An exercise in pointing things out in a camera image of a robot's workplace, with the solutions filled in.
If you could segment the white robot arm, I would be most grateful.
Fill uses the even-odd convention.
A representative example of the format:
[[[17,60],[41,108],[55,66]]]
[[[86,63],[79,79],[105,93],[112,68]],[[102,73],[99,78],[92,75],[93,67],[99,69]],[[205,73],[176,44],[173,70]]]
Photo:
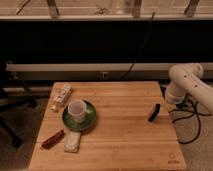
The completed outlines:
[[[171,82],[166,88],[165,100],[180,104],[189,93],[213,114],[213,87],[201,80],[203,74],[203,66],[199,63],[173,65],[169,69]]]

